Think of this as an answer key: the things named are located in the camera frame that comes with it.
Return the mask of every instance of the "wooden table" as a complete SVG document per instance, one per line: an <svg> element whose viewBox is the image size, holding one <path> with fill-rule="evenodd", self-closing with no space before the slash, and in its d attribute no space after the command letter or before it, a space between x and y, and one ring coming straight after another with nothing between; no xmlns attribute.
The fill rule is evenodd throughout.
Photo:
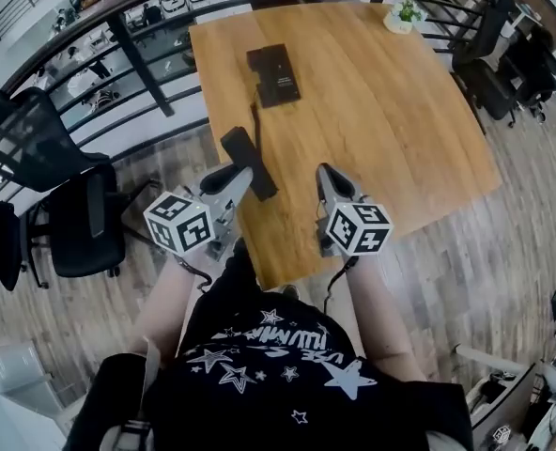
<svg viewBox="0 0 556 451"><path fill-rule="evenodd" d="M362 183L403 236L501 184L487 142L447 69L422 36L391 34L381 4L268 8L191 27L220 159L234 126L252 136L256 74L246 52L284 43L301 100L260 109L262 154L278 188L249 192L239 222L263 288L334 266L316 240L316 168Z"/></svg>

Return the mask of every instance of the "white flower pot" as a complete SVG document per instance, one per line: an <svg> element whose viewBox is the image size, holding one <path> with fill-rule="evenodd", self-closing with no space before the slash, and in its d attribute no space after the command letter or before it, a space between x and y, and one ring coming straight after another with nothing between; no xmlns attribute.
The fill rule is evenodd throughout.
<svg viewBox="0 0 556 451"><path fill-rule="evenodd" d="M387 13L387 16L384 17L383 21L384 26L386 26L387 29L394 34L407 35L413 28L412 22L404 22L397 15L393 15L391 12Z"/></svg>

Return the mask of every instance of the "potted plant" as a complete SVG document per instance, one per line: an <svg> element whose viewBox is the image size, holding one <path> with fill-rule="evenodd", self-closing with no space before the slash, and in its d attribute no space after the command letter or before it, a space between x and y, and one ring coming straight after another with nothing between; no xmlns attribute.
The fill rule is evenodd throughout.
<svg viewBox="0 0 556 451"><path fill-rule="evenodd" d="M415 22L425 19L426 12L420 10L413 0L399 0L384 17L384 26L394 34L408 34Z"/></svg>

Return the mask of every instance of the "wooden floor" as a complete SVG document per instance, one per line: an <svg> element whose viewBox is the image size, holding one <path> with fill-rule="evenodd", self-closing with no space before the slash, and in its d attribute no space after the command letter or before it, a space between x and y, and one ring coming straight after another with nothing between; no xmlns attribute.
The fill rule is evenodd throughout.
<svg viewBox="0 0 556 451"><path fill-rule="evenodd" d="M431 380L468 387L484 372L451 356L459 342L521 362L556 352L549 309L556 285L556 97L547 114L543 126L523 115L513 130L507 120L496 124L482 115L503 186L393 241L381 255ZM143 151L117 169L125 189L151 173L173 189L217 162L210 130L204 128ZM125 222L144 232L140 213L153 196L144 194ZM37 259L50 289L35 288L29 273L20 276L12 293L0 287L0 345L33 339L66 403L85 392L102 359L125 349L131 322L164 261L160 251L127 241L117 279L58 278L44 252ZM328 278L303 280L312 302L321 301ZM348 305L342 283L335 294L332 308ZM347 330L354 334L355 323Z"/></svg>

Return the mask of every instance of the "white cube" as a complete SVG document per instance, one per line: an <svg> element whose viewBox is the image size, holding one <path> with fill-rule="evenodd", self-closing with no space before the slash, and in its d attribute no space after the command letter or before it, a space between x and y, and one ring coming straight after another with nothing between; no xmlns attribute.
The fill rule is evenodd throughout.
<svg viewBox="0 0 556 451"><path fill-rule="evenodd" d="M164 192L144 215L155 243L178 256L215 239L209 206L202 202Z"/></svg>
<svg viewBox="0 0 556 451"><path fill-rule="evenodd" d="M393 224L381 205L338 203L326 232L348 256L364 256L380 251L393 232Z"/></svg>

